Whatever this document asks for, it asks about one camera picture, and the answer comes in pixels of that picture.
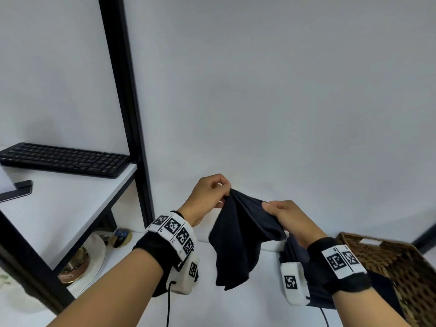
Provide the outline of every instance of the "person's left forearm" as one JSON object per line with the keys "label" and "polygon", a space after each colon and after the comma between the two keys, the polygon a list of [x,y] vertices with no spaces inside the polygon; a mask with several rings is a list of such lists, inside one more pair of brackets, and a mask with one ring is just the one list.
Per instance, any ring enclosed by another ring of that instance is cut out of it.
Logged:
{"label": "person's left forearm", "polygon": [[103,275],[49,327],[134,327],[163,270],[145,250],[135,249]]}

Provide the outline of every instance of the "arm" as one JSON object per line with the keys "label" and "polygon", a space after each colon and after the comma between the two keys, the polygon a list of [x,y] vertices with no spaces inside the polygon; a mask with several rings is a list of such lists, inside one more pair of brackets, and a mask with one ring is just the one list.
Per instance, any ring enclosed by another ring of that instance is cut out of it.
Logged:
{"label": "arm", "polygon": [[[277,217],[302,247],[327,236],[292,201],[263,202],[262,206]],[[333,301],[345,327],[410,326],[373,288],[362,292],[338,291]]]}
{"label": "arm", "polygon": [[[213,208],[223,206],[229,191],[230,183],[221,174],[201,178],[178,211],[196,226]],[[161,266],[147,251],[134,249],[48,326],[134,327],[162,275]]]}

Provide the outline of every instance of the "hand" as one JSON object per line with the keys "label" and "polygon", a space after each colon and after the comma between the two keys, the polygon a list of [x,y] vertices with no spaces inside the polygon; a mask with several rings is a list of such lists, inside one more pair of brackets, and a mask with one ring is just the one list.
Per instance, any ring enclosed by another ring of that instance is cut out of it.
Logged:
{"label": "hand", "polygon": [[302,247],[307,248],[313,242],[327,236],[293,201],[262,202],[262,208],[276,216],[285,230],[295,236]]}
{"label": "hand", "polygon": [[229,195],[231,187],[222,174],[205,176],[198,181],[191,195],[177,211],[192,227],[197,226],[213,208],[224,206],[224,196]]}

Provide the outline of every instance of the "forearm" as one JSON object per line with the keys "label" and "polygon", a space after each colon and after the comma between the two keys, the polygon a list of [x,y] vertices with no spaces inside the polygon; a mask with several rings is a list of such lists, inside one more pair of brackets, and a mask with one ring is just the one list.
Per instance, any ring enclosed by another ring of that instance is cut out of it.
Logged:
{"label": "forearm", "polygon": [[409,324],[373,289],[338,291],[333,301],[344,327],[405,327]]}
{"label": "forearm", "polygon": [[49,327],[134,327],[163,270],[145,250],[135,249],[103,275]]}

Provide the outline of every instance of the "wrist-mounted device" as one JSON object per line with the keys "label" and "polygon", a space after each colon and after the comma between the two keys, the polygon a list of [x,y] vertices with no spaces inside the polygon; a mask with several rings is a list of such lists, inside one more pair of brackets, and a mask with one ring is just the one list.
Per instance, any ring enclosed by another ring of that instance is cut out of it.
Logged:
{"label": "wrist-mounted device", "polygon": [[153,297],[171,291],[188,295],[198,277],[200,259],[193,251],[197,238],[191,225],[177,211],[158,217],[145,229],[135,248],[149,252],[161,265],[163,276]]}
{"label": "wrist-mounted device", "polygon": [[287,301],[292,305],[307,305],[310,293],[306,275],[311,284],[323,286],[331,295],[339,290],[360,292],[371,287],[366,269],[346,245],[334,238],[322,238],[308,248],[310,261],[304,267],[300,262],[280,265]]}

